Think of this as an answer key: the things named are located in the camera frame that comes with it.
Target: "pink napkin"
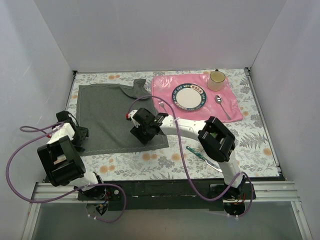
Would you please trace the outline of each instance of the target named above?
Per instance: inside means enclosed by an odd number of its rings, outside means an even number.
[[[230,89],[228,78],[224,81],[224,86],[220,91],[211,91],[207,82],[208,74],[183,74],[183,75],[168,75],[155,76],[151,83],[152,95],[158,96],[166,100],[173,107],[177,118],[189,120],[208,120],[210,116],[217,117],[223,123],[240,121],[243,116],[238,107],[236,96]],[[204,106],[196,111],[186,111],[177,107],[172,100],[173,90],[180,84],[192,83],[196,84],[205,91],[207,96]],[[222,105],[225,111],[230,116],[231,120],[227,119],[226,114],[221,106],[216,103],[215,96],[219,95],[222,98]],[[158,99],[153,99],[154,106],[158,112],[163,113],[164,109],[159,105]],[[172,114],[170,108],[164,104],[168,114]]]

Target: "fork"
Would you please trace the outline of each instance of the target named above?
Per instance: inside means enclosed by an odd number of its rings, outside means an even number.
[[[161,101],[160,99],[158,99],[158,102],[159,102],[160,107],[162,107],[162,108],[164,109],[165,113],[167,114],[167,110],[165,109],[165,104],[164,104],[164,102]]]

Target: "white wall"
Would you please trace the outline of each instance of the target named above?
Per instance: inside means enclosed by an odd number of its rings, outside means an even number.
[[[286,0],[35,0],[80,72],[252,66]]]
[[[72,71],[33,0],[0,0],[0,239],[22,236],[29,203],[7,186],[5,168],[12,152],[38,136],[22,125],[45,127],[64,109]],[[21,151],[10,169],[14,186],[30,197],[45,177],[37,155],[40,140]]]
[[[320,2],[288,0],[252,66],[252,79],[284,174],[297,184],[320,239]]]

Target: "spoon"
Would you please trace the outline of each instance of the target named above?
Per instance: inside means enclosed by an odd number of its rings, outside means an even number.
[[[231,120],[231,117],[229,117],[228,113],[226,112],[226,110],[225,110],[224,107],[222,106],[222,99],[221,99],[221,97],[219,97],[219,95],[215,95],[214,100],[215,100],[215,102],[216,102],[217,104],[219,104],[219,105],[221,106],[221,108],[222,108],[222,110],[224,111],[227,119]]]

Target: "plate rim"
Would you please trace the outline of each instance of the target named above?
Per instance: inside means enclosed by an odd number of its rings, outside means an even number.
[[[197,88],[192,88],[192,86],[196,86],[196,87],[198,87],[199,89],[201,89],[201,90],[202,90],[202,93],[200,93]],[[175,97],[177,97],[178,92],[180,92],[180,91],[183,90],[183,89],[194,89],[194,90],[196,90],[196,91],[200,94],[200,96],[201,96],[201,102],[200,102],[200,104],[199,104],[198,106],[196,106],[196,107],[184,107],[184,106],[180,105],[180,104],[178,103],[177,99],[175,99]],[[207,94],[206,94],[205,90],[204,90],[201,86],[199,86],[199,85],[197,85],[197,84],[195,84],[195,83],[182,83],[182,84],[176,86],[176,87],[173,89],[172,94],[171,94],[171,99],[172,99],[174,105],[176,105],[178,108],[180,108],[180,109],[182,109],[182,110],[186,110],[186,111],[190,111],[190,112],[191,112],[191,111],[199,110],[199,109],[201,109],[201,108],[205,105],[205,103],[207,102]]]

